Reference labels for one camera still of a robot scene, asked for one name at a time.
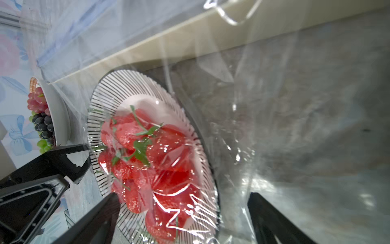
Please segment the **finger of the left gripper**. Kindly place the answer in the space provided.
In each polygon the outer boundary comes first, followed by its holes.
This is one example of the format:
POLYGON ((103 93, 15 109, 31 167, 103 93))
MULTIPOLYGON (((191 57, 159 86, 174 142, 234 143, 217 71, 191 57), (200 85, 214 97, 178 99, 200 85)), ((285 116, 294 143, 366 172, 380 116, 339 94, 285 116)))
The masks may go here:
POLYGON ((88 157, 82 166, 77 166, 68 158, 68 154, 81 151, 89 151, 88 146, 78 144, 51 149, 3 178, 1 187, 6 188, 57 174, 68 177, 78 185, 90 168, 91 159, 88 157))
POLYGON ((69 187, 58 174, 1 188, 1 243, 29 244, 69 187))

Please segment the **plate of grapes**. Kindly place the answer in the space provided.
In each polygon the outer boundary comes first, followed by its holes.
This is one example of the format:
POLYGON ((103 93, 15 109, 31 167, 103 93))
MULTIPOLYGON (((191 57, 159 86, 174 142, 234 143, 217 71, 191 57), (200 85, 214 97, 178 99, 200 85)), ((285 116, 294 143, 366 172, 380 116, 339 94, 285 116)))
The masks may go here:
POLYGON ((53 86, 32 77, 29 82, 27 108, 29 120, 40 140, 37 147, 44 154, 56 146, 65 146, 70 138, 70 120, 66 105, 53 86))

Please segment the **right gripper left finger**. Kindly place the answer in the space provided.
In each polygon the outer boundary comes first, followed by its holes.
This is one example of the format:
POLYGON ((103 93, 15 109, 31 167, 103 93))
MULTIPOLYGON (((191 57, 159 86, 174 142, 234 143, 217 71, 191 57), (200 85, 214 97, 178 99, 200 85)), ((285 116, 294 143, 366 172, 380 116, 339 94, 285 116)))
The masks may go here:
POLYGON ((110 244, 119 216, 118 195, 111 193, 54 241, 55 244, 110 244))

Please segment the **plate of red strawberries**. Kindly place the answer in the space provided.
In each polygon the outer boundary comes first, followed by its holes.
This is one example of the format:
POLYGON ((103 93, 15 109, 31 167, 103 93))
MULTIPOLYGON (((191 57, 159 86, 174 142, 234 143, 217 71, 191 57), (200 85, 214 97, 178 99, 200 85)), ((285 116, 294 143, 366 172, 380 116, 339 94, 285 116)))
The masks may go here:
POLYGON ((216 244, 217 187, 200 137, 159 83, 133 70, 106 74, 87 117, 101 194, 119 197, 129 244, 216 244))

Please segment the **cream plastic wrap dispenser box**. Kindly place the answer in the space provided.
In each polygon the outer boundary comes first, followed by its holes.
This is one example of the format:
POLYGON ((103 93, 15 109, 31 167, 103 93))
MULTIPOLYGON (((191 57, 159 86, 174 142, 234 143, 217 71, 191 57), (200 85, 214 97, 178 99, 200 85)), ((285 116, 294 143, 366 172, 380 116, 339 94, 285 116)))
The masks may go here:
POLYGON ((35 73, 98 82, 381 9, 389 1, 24 1, 20 26, 35 73))

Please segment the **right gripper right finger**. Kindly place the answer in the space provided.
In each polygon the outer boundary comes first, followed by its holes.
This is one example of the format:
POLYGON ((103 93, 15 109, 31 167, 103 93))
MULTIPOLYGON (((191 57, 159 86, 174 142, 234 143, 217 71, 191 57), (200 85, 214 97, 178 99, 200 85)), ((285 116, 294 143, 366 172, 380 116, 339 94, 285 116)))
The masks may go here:
POLYGON ((258 244, 313 244, 314 241, 259 193, 247 203, 258 244))

